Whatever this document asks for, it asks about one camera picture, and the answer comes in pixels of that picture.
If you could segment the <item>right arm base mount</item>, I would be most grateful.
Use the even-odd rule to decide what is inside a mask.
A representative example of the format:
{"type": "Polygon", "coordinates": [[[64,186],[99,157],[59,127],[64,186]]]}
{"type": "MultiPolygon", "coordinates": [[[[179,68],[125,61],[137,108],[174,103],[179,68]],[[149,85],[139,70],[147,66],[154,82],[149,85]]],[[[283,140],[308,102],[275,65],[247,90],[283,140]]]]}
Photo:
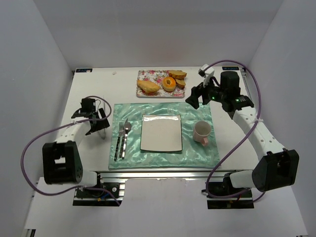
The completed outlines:
{"type": "Polygon", "coordinates": [[[201,190],[202,194],[206,194],[207,209],[209,210],[254,208],[252,191],[246,190],[237,195],[244,188],[234,188],[229,179],[229,173],[224,175],[222,181],[210,181],[207,187],[212,195],[217,196],[217,198],[211,197],[206,189],[201,190]]]}

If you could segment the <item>orange ring bagel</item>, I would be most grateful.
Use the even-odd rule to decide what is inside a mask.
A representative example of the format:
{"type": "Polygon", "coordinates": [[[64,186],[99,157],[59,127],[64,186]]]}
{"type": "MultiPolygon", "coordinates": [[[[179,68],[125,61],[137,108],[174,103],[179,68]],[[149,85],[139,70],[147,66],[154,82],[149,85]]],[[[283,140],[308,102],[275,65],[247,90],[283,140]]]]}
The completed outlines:
{"type": "Polygon", "coordinates": [[[165,77],[162,80],[162,87],[165,91],[173,92],[176,88],[176,81],[172,77],[165,77]]]}

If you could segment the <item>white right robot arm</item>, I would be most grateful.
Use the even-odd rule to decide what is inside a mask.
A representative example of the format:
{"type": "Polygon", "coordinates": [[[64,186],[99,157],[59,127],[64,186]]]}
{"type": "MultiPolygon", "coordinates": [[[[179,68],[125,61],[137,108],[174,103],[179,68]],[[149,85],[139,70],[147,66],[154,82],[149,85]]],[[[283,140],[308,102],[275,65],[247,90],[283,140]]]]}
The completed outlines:
{"type": "Polygon", "coordinates": [[[253,102],[240,92],[238,73],[223,71],[219,82],[214,77],[213,68],[200,69],[198,73],[204,81],[191,89],[186,102],[195,109],[199,108],[199,98],[204,105],[210,101],[221,103],[223,110],[242,129],[259,160],[253,170],[228,174],[224,179],[225,188],[229,191],[256,188],[266,192],[293,185],[299,155],[278,142],[259,120],[259,111],[253,102]]]}

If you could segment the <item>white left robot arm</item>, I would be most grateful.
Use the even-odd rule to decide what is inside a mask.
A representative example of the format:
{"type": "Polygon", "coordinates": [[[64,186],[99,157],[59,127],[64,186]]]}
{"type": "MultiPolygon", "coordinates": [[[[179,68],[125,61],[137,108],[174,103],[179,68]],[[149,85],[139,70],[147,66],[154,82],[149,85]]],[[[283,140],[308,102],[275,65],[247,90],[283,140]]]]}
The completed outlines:
{"type": "Polygon", "coordinates": [[[100,97],[86,97],[81,107],[71,116],[71,123],[63,134],[42,148],[43,174],[47,184],[75,184],[94,187],[98,173],[82,166],[79,145],[87,135],[110,126],[103,108],[97,108],[100,97]]]}

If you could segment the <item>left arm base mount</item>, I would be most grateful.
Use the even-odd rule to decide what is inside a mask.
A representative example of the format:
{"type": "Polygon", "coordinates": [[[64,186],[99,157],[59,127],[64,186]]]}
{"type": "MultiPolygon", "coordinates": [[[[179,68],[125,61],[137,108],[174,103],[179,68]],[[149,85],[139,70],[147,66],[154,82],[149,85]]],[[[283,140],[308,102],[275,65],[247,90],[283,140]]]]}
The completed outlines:
{"type": "Polygon", "coordinates": [[[93,190],[75,190],[73,206],[118,207],[123,200],[124,190],[124,179],[112,173],[99,173],[93,190]]]}

